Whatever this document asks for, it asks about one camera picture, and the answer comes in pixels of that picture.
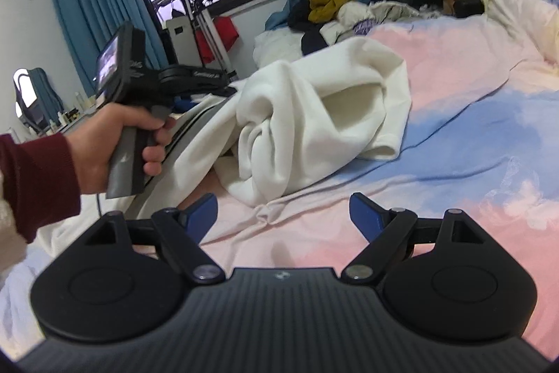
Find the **person's left hand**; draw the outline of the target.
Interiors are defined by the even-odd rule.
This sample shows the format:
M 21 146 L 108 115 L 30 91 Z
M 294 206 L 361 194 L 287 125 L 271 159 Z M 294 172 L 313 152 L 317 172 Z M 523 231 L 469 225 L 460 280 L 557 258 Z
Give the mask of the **person's left hand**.
M 109 103 L 65 138 L 82 195 L 107 189 L 109 163 L 125 127 L 153 132 L 154 145 L 142 151 L 144 172 L 157 176 L 162 171 L 165 147 L 173 138 L 176 121 L 156 118 L 145 108 Z

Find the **dark red sleeve forearm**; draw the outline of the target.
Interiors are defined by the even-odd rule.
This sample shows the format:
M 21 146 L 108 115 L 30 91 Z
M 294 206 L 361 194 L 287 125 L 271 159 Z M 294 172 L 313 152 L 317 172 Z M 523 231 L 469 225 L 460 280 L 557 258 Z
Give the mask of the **dark red sleeve forearm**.
M 3 134 L 1 172 L 16 231 L 26 242 L 40 228 L 80 214 L 81 190 L 63 135 L 16 144 Z

